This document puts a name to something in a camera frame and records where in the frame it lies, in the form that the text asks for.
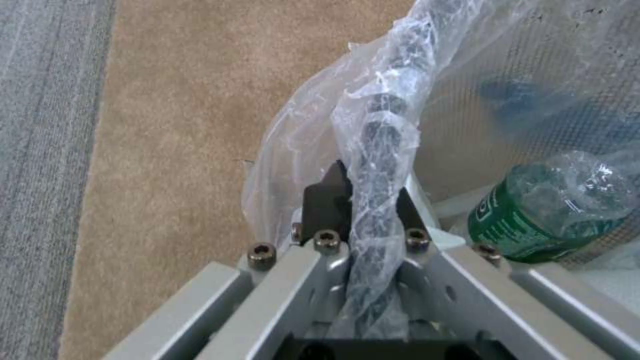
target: tan carpet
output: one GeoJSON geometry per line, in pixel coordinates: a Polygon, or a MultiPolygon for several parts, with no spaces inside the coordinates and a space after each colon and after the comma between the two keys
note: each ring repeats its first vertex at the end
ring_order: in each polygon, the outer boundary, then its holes
{"type": "Polygon", "coordinates": [[[236,262],[243,160],[272,116],[411,3],[118,3],[61,359],[100,357],[205,264],[236,262]]]}

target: gray carpet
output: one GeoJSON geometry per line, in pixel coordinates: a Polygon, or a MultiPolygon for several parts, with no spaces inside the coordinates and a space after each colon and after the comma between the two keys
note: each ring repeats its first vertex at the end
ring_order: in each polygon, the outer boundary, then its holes
{"type": "Polygon", "coordinates": [[[0,359],[54,359],[114,0],[0,0],[0,359]]]}

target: plastic bottle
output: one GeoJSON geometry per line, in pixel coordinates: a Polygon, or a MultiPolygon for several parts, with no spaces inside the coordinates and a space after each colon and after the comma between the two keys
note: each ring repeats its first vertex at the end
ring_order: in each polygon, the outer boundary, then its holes
{"type": "Polygon", "coordinates": [[[515,166],[452,232],[513,261],[565,256],[611,232],[637,204],[638,150],[596,157],[569,151],[515,166]]]}

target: carpet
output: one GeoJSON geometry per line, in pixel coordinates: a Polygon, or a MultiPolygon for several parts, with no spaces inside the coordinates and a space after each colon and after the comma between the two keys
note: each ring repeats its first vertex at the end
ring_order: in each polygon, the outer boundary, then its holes
{"type": "Polygon", "coordinates": [[[271,118],[411,3],[117,4],[62,359],[100,357],[210,261],[237,261],[244,164],[271,118]]]}
{"type": "Polygon", "coordinates": [[[113,2],[0,0],[0,359],[55,359],[113,2]]]}

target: silver metal beam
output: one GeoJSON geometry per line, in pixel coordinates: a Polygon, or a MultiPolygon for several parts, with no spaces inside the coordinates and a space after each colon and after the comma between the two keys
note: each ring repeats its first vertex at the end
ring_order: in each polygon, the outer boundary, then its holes
{"type": "Polygon", "coordinates": [[[458,338],[497,338],[519,359],[610,358],[470,248],[421,256],[408,256],[398,281],[426,300],[425,319],[458,338]]]}
{"type": "Polygon", "coordinates": [[[191,359],[251,289],[247,273],[210,263],[104,359],[191,359]]]}
{"type": "Polygon", "coordinates": [[[302,337],[326,289],[326,256],[293,246],[197,359],[271,359],[285,337],[302,337]]]}
{"type": "Polygon", "coordinates": [[[511,278],[616,359],[640,359],[640,318],[555,263],[511,278]]]}

